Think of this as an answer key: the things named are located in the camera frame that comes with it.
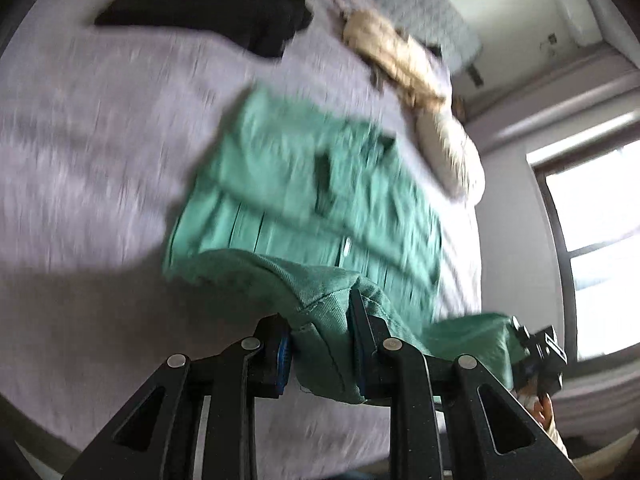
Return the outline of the person's right hand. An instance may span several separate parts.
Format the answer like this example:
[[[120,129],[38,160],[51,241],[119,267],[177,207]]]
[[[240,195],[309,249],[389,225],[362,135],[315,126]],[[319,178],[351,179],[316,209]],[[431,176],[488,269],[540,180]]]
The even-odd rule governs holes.
[[[552,422],[554,422],[553,405],[548,394],[540,396],[528,411],[544,430],[548,430]]]

